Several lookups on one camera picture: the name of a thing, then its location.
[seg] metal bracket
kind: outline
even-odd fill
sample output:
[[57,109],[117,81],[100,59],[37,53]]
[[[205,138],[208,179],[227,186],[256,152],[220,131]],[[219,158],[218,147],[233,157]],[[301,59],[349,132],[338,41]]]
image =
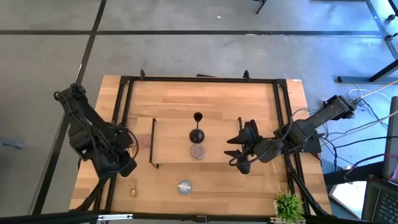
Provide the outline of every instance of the metal bracket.
[[238,117],[238,122],[239,122],[239,130],[242,130],[242,118]]
[[195,220],[197,223],[207,223],[207,215],[197,215]]
[[140,77],[141,81],[144,80],[144,76],[145,76],[144,69],[141,69],[140,74],[139,74],[139,77]]
[[98,215],[98,221],[132,219],[132,214]]
[[152,164],[152,166],[154,166],[156,169],[159,169],[159,164],[154,164],[152,162],[152,155],[153,155],[153,151],[154,151],[155,123],[156,123],[156,119],[154,118],[154,119],[152,119],[152,131],[150,134],[149,163]]
[[247,82],[251,81],[251,78],[250,78],[250,75],[249,75],[249,71],[247,71],[247,70],[244,71],[243,78],[245,78]]
[[287,82],[286,79],[275,79],[276,83],[278,83],[278,85],[280,85],[283,88],[287,88]]
[[204,74],[197,74],[197,77],[211,77],[211,78],[216,78],[213,75],[204,75]]
[[120,77],[120,85],[125,85],[130,81],[130,76],[122,76]]

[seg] black cable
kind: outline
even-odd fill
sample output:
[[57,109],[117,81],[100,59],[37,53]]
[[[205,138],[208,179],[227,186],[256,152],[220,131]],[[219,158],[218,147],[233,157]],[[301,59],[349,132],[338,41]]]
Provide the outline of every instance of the black cable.
[[335,149],[333,143],[331,143],[331,142],[329,141],[329,139],[325,139],[324,137],[321,137],[321,138],[320,138],[320,140],[321,140],[321,141],[325,144],[325,146],[329,149],[330,153],[331,153],[332,155],[334,155],[334,157],[335,157],[335,160],[334,160],[335,170],[337,170],[337,158],[339,158],[339,159],[341,159],[341,160],[343,160],[343,161],[346,161],[347,163],[349,163],[349,164],[351,164],[351,165],[354,165],[352,162],[350,162],[350,161],[348,161],[348,160],[346,160],[346,159],[344,159],[344,158],[342,158],[342,157],[340,157],[340,156],[337,156],[336,153],[333,153],[333,152],[331,151],[331,149],[329,148],[328,144],[325,143],[325,142],[323,141],[323,139],[326,140],[326,141],[328,141],[328,143],[330,143],[330,144],[333,146],[333,150],[335,150],[335,152],[337,152],[337,150]]
[[361,100],[369,107],[369,109],[371,110],[372,114],[376,117],[376,119],[380,120],[379,116],[373,111],[373,108],[371,107],[371,105],[369,105],[369,103],[367,103],[365,101],[365,99],[361,99]]
[[328,122],[325,122],[325,124],[323,124],[325,126],[325,131],[326,131],[326,138],[329,137],[329,127],[328,127]]
[[359,126],[359,127],[356,127],[356,128],[350,129],[350,130],[347,130],[345,133],[337,133],[337,132],[335,132],[335,133],[329,133],[329,135],[331,135],[331,134],[347,134],[347,133],[350,132],[350,131],[357,130],[357,129],[359,129],[359,128],[365,127],[366,125],[373,124],[373,123],[376,123],[376,122],[378,122],[378,121],[379,121],[379,120],[369,122],[369,123],[364,124],[364,125],[361,125],[361,126]]
[[[331,149],[329,148],[329,146],[328,146],[328,144],[327,143],[325,143],[322,139],[325,139],[325,138],[321,138],[321,141],[325,144],[325,146],[329,149],[329,151],[330,151],[330,153],[332,154],[332,155],[335,155],[332,151],[331,151]],[[346,161],[347,163],[349,163],[349,164],[351,164],[351,165],[354,165],[352,162],[350,162],[350,161],[348,161],[348,160],[346,160],[346,159],[344,159],[344,158],[342,158],[342,157],[340,157],[340,156],[338,156],[337,158],[339,158],[339,159],[341,159],[341,160],[343,160],[343,161]]]
[[387,138],[398,138],[398,136],[384,136],[384,137],[376,137],[376,138],[362,139],[362,140],[355,141],[355,142],[351,142],[351,143],[348,143],[348,144],[345,144],[345,145],[342,145],[342,146],[336,146],[335,148],[346,147],[346,146],[350,146],[350,145],[352,145],[352,144],[356,144],[356,143],[364,142],[364,141],[371,141],[371,140],[376,140],[376,139],[387,139]]
[[335,151],[335,153],[332,153],[331,150],[329,149],[329,147],[325,144],[328,147],[328,149],[330,150],[330,152],[335,156],[335,160],[333,161],[333,164],[335,165],[335,171],[337,171],[337,158],[338,158],[338,156],[337,156],[337,150],[336,150],[335,145],[333,143],[331,143],[331,141],[329,141],[328,139],[325,139],[324,137],[321,137],[320,139],[321,139],[321,141],[322,141],[322,139],[328,141],[333,146],[333,150]]
[[388,154],[388,153],[385,153],[385,154],[378,154],[378,155],[375,155],[375,156],[371,156],[371,157],[362,159],[362,160],[356,162],[356,163],[352,166],[352,168],[343,176],[344,179],[347,180],[346,176],[347,176],[349,173],[351,173],[351,172],[358,166],[358,164],[360,164],[360,163],[362,163],[362,162],[364,162],[364,161],[368,161],[368,160],[370,160],[370,159],[375,159],[375,158],[380,157],[380,156],[389,156],[389,157],[393,157],[393,158],[398,159],[398,155]]

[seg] white wire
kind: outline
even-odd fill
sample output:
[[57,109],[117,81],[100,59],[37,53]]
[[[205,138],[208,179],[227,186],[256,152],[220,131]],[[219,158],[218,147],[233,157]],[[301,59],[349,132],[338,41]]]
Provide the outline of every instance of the white wire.
[[377,93],[378,91],[384,89],[385,87],[391,86],[392,84],[395,84],[395,83],[397,83],[397,82],[398,82],[398,80],[396,80],[396,81],[394,81],[394,82],[392,82],[392,83],[388,83],[387,85],[385,85],[385,86],[383,86],[383,87],[381,87],[381,88],[378,88],[377,90],[371,91],[370,93],[367,93],[367,94],[361,96],[361,99],[364,98],[364,97],[369,96],[370,94]]
[[383,118],[379,119],[378,121],[376,121],[376,122],[374,122],[374,123],[371,123],[371,124],[369,124],[369,125],[367,125],[367,126],[365,126],[365,127],[363,127],[363,128],[357,129],[357,130],[353,131],[352,133],[347,133],[347,134],[344,134],[344,135],[339,136],[339,137],[337,137],[337,138],[334,138],[334,139],[332,139],[332,140],[330,140],[330,141],[332,142],[332,141],[335,141],[335,140],[337,140],[337,139],[339,139],[339,138],[345,137],[345,136],[347,136],[347,135],[354,134],[354,133],[357,133],[358,131],[362,131],[362,130],[365,130],[365,129],[367,129],[367,128],[370,128],[371,126],[374,126],[374,125],[376,125],[376,124],[378,124],[378,123],[381,123],[381,122],[384,121],[385,119],[390,118],[391,116],[394,116],[394,115],[397,114],[397,113],[398,113],[398,110],[396,110],[395,112],[391,113],[389,116],[386,116],[386,117],[383,117]]
[[[353,91],[366,91],[366,92],[372,92],[372,91],[370,91],[370,90],[365,90],[365,89],[362,89],[362,88],[356,88],[356,89],[353,89],[353,90],[350,90],[349,92],[348,92],[348,98],[350,98],[351,100],[355,100],[355,99],[353,99],[352,97],[351,97],[351,95],[350,95],[350,93],[352,93]],[[382,95],[382,96],[384,96],[385,98],[386,98],[386,100],[388,101],[388,102],[390,102],[391,103],[391,100],[390,100],[390,98],[387,96],[387,95],[385,95],[384,93],[379,93],[379,92],[374,92],[374,93],[377,93],[377,94],[379,94],[379,95]]]

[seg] desk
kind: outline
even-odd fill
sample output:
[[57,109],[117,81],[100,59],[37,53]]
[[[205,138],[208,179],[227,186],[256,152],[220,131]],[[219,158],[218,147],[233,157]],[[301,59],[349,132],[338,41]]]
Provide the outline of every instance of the desk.
[[[95,110],[105,121],[111,121],[119,81],[120,76],[103,77]],[[287,80],[287,86],[292,111],[306,108],[301,81]],[[238,134],[238,117],[241,117],[243,123],[255,119],[261,135],[273,136],[273,130],[279,127],[275,107],[274,92],[270,84],[135,81],[127,125],[137,136],[140,144],[140,151],[136,157],[138,166],[129,177],[117,176],[111,211],[274,216],[272,202],[279,191],[272,164],[255,162],[251,166],[250,174],[242,175],[237,168],[228,165],[228,157],[222,157],[218,152],[232,148],[240,149],[238,145],[229,146],[224,143]],[[185,137],[181,136],[179,128],[188,129],[186,127],[189,126],[193,129],[193,114],[197,111],[203,114],[203,129],[208,129],[205,135],[209,133],[209,138],[205,138],[206,143],[203,142],[205,147],[211,147],[207,141],[218,138],[222,140],[216,142],[219,149],[214,147],[211,149],[212,152],[209,152],[219,157],[209,157],[196,162],[183,156],[178,159],[167,157],[162,152],[162,145],[157,143],[167,135],[174,135],[176,150],[186,147],[189,133],[186,133]],[[284,121],[287,122],[284,106],[282,111]],[[119,118],[122,112],[123,105],[119,110]],[[306,117],[308,113],[300,111],[295,119]],[[152,130],[152,118],[156,118],[158,123],[157,132],[154,134],[154,160],[161,162],[159,169],[155,169],[149,163],[150,149],[144,143]],[[168,125],[173,122],[181,124]],[[211,125],[219,124],[223,127],[211,130]],[[323,209],[331,212],[319,160],[311,154],[304,153],[301,153],[301,158],[308,189]],[[287,178],[283,156],[273,161],[280,186],[285,190]],[[177,184],[181,180],[191,181],[192,191],[189,195],[179,194]],[[79,206],[97,181],[92,163],[82,162],[70,208]],[[135,197],[129,196],[131,182],[136,190]],[[100,208],[105,206],[108,184],[109,181],[104,188]]]

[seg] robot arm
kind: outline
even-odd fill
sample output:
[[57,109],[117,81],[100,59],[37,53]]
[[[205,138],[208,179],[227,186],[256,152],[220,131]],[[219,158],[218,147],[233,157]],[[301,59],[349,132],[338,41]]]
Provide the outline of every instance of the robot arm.
[[117,173],[127,177],[137,166],[126,151],[132,144],[129,130],[105,122],[88,104],[81,85],[54,93],[69,118],[69,143],[81,159],[91,159],[100,179]]
[[[224,153],[232,156],[229,164],[236,166],[243,174],[250,172],[250,163],[260,160],[269,162],[273,158],[286,153],[302,151],[309,141],[318,141],[319,135],[316,128],[329,120],[352,118],[356,106],[354,102],[347,101],[342,96],[333,96],[323,103],[322,109],[307,119],[299,119],[274,131],[274,138],[263,138],[259,135],[256,122],[251,120],[246,122],[244,129],[239,131],[239,135],[227,141],[230,144],[243,145],[243,152],[225,151]],[[248,155],[256,155],[256,158],[248,160]]]

